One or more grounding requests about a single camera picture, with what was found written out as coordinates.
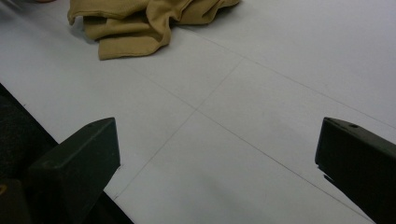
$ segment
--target black plastic object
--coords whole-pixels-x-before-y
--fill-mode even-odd
[[[47,223],[81,223],[120,166],[114,119],[84,126],[31,167]]]
[[[32,223],[20,180],[0,180],[0,223]]]
[[[356,124],[323,120],[316,164],[376,223],[396,223],[396,146]]]

